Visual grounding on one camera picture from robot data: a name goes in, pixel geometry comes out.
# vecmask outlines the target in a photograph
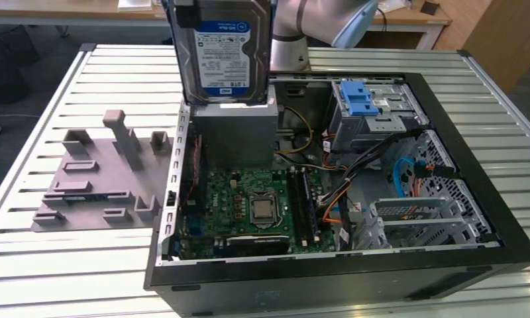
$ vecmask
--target wd blue hard drive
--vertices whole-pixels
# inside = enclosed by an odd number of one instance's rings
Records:
[[[267,103],[276,0],[167,0],[185,101]]]

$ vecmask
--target ram slot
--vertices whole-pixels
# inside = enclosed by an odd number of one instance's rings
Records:
[[[316,208],[315,208],[315,202],[313,202],[312,195],[311,195],[312,192],[311,192],[309,181],[307,179],[307,173],[303,173],[303,182],[304,182],[304,191],[307,194],[307,212],[309,213],[309,223],[311,223],[313,241],[319,242],[320,241],[319,223],[316,222]]]
[[[303,246],[308,246],[313,242],[313,231],[307,202],[307,185],[301,171],[291,171],[288,173],[288,190],[296,242]]]

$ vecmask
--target cpu socket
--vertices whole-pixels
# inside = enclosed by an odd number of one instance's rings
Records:
[[[275,192],[256,191],[249,193],[251,222],[265,229],[277,223],[277,196]]]

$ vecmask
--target slatted aluminum table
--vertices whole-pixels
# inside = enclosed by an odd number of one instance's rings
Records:
[[[530,123],[469,57],[457,52],[312,49],[315,70],[416,72],[467,140],[530,238]],[[102,119],[123,109],[138,136],[175,135],[181,82],[168,46],[98,45],[80,52],[0,187],[0,318],[176,317],[143,290],[151,229],[34,233],[32,217],[66,152],[68,129],[111,137]],[[530,317],[530,268],[445,299],[256,317]]]

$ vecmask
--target open computer tower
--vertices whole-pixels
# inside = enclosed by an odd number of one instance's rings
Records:
[[[451,295],[530,241],[420,74],[273,74],[181,106],[146,288],[181,316]]]

